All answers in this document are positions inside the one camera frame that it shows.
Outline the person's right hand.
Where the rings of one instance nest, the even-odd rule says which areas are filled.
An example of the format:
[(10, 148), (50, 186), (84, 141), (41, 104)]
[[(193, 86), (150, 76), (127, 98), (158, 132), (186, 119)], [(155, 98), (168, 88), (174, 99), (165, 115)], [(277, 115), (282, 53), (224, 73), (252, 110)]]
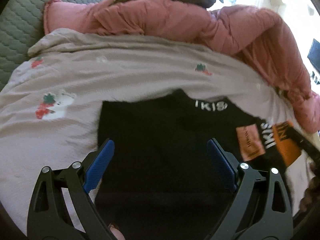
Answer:
[(302, 213), (308, 211), (319, 201), (319, 166), (315, 163), (310, 164), (310, 169), (315, 175), (304, 192), (304, 197), (300, 201), (299, 210)]

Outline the person's left hand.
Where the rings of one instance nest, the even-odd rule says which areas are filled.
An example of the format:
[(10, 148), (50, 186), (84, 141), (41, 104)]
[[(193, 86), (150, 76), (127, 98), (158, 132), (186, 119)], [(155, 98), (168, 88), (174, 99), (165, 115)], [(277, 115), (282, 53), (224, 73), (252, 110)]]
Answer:
[(113, 224), (108, 226), (109, 230), (113, 233), (117, 240), (125, 240), (123, 234)]

